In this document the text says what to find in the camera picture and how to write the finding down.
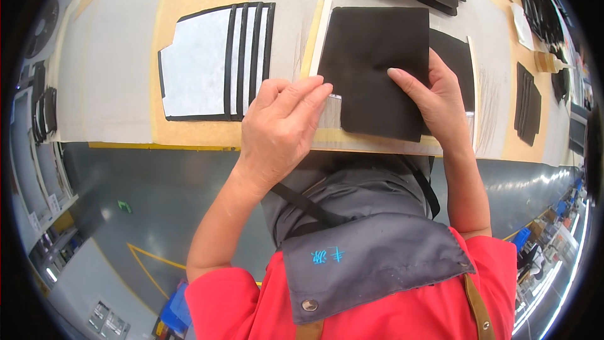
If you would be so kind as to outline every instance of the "metal snap button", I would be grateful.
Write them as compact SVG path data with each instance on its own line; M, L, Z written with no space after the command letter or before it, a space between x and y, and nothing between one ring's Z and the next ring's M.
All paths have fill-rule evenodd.
M319 307L319 304L314 299L306 299L302 302L304 311L315 311L317 307Z

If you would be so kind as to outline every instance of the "red shirt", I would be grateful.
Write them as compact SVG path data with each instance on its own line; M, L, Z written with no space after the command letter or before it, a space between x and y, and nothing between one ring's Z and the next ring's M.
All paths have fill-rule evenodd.
M516 247L485 236L464 241L450 230L477 270L470 276L496 338L511 338ZM476 339L463 284L463 276L457 276L333 315L325 319L321 339ZM224 268L193 281L185 298L198 339L295 338L282 252L271 257L261 289L245 269Z

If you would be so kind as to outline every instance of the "woman's left hand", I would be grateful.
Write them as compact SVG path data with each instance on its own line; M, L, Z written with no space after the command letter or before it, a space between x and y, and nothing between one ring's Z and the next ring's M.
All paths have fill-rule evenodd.
M322 76L290 83L262 82L242 123L241 155L233 173L264 195L310 151L316 127L332 92Z

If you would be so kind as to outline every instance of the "hand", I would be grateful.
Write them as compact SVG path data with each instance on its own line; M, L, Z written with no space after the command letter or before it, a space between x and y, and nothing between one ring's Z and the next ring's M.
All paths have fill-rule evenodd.
M457 76L434 50L430 49L429 53L430 89L401 69L388 69L388 75L417 104L423 120L443 151L471 146Z
M265 80L243 119L241 155L233 171L266 194L310 152L332 89L322 76L296 83Z

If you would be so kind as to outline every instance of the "gray apron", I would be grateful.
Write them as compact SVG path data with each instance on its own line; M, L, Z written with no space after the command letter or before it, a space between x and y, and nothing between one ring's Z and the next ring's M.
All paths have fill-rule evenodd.
M471 304L479 335L494 338L467 276L476 271L448 227L427 218L410 169L381 159L371 164L348 165L302 194L283 184L272 190L285 202L266 215L283 251L297 338L320 338L331 315L462 274L471 284L466 293L475 292L484 309L478 314Z

